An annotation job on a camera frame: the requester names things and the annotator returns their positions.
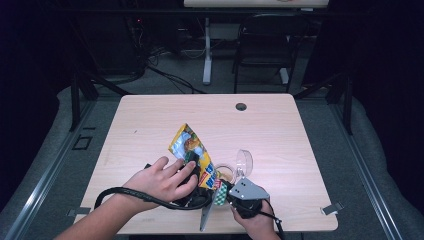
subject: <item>hand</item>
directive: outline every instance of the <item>hand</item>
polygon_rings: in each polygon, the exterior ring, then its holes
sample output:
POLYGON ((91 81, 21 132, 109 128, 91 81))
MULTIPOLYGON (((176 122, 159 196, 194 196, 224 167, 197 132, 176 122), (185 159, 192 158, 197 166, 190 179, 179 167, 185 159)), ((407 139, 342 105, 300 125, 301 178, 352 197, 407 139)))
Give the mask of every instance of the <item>hand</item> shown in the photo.
MULTIPOLYGON (((235 208, 231 207, 231 211, 233 212, 234 220, 246 229, 247 234, 253 240, 280 239, 274 231, 274 220, 272 218, 258 214, 253 218, 243 219, 235 208)), ((261 211, 274 215, 271 206, 265 200, 262 200, 261 211)))
MULTIPOLYGON (((167 157, 159 158, 152 166, 137 172, 123 187, 147 193, 162 201, 172 202, 190 194, 197 186, 197 177, 191 176, 190 180, 178 186, 196 166, 195 162, 189 162, 183 166, 183 160, 178 159, 175 163, 164 168, 169 162, 167 157)), ((135 213, 146 211, 158 207, 156 203, 140 202, 142 200, 126 196, 130 200, 129 204, 135 213)))

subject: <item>wrist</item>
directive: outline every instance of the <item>wrist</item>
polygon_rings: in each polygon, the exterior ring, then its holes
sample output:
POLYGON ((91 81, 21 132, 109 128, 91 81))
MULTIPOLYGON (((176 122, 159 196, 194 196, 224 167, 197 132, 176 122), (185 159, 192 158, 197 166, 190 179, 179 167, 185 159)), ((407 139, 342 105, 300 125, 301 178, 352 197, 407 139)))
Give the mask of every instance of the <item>wrist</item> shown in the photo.
POLYGON ((108 201, 111 201, 111 204, 120 209, 122 214, 129 217, 156 207, 153 203, 144 202, 142 199, 119 193, 114 194, 108 201))

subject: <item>black cord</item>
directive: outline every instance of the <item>black cord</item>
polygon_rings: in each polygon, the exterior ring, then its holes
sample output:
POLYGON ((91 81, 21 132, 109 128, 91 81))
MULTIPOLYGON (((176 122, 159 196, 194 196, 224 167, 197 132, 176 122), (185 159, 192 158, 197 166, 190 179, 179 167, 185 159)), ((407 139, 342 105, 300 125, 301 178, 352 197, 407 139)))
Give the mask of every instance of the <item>black cord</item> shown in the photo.
POLYGON ((203 203, 201 203, 197 206, 181 207, 181 206, 178 206, 178 205, 175 205, 175 204, 171 204, 171 203, 162 201, 158 198, 150 196, 147 193, 140 192, 140 191, 137 191, 137 190, 134 190, 134 189, 125 188, 125 187, 114 187, 114 188, 106 189, 99 194, 99 196, 96 199, 96 203, 94 204, 94 209, 98 208, 102 204, 104 197, 106 197, 107 195, 110 195, 110 194, 115 194, 115 193, 130 195, 130 196, 142 199, 145 202, 153 202, 153 203, 159 204, 161 206, 164 206, 164 207, 166 207, 168 209, 172 209, 172 210, 196 210, 196 209, 201 209, 201 208, 209 205, 212 202, 212 196, 210 196, 210 197, 206 198, 206 201, 204 201, 203 203))
POLYGON ((160 70, 158 70, 156 68, 153 68, 151 66, 147 66, 147 68, 150 69, 150 70, 152 70, 153 72, 159 74, 159 75, 162 75, 162 76, 168 78, 174 84, 174 86, 176 88, 178 88, 178 90, 180 90, 182 93, 184 93, 184 92, 178 86, 176 86, 175 83, 178 83, 178 84, 183 85, 183 86, 185 86, 187 88, 190 88, 192 94, 194 94, 194 92, 206 94, 206 92, 204 92, 202 90, 199 90, 199 89, 196 89, 195 87, 193 87, 193 85, 191 85, 191 83, 189 83, 187 80, 184 80, 184 79, 182 79, 180 77, 177 77, 177 76, 172 75, 172 74, 169 74, 169 73, 162 72, 162 71, 160 71, 160 70))

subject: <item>wooden table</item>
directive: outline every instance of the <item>wooden table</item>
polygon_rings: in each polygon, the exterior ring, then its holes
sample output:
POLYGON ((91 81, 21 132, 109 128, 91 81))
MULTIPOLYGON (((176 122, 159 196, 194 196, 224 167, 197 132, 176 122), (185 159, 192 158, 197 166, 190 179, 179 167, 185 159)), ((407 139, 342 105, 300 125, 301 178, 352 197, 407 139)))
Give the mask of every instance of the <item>wooden table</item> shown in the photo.
MULTIPOLYGON (((125 96, 117 109, 81 207, 93 208, 103 190, 121 186, 147 163, 168 156, 184 123, 197 133, 214 164, 235 165, 239 149, 250 151, 249 179, 271 195, 285 231, 331 231, 334 215, 327 190, 293 97, 288 94, 125 96), (237 103, 247 106, 236 109, 237 103)), ((200 234, 201 210, 159 207, 136 215, 121 234, 200 234)), ((228 203, 215 206, 204 233, 242 233, 228 203)))

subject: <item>yellow package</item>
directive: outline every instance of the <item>yellow package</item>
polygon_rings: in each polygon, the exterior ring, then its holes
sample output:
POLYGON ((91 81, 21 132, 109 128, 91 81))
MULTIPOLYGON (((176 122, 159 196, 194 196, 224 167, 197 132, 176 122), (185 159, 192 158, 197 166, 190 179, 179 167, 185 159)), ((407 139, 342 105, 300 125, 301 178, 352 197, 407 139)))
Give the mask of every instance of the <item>yellow package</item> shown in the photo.
POLYGON ((189 154, 187 153, 194 152, 197 154, 199 156, 198 166, 200 167, 199 187, 216 189, 215 180, 219 173, 212 164, 205 146, 187 123, 178 130, 168 149, 176 158, 184 159, 185 163, 188 162, 189 154))

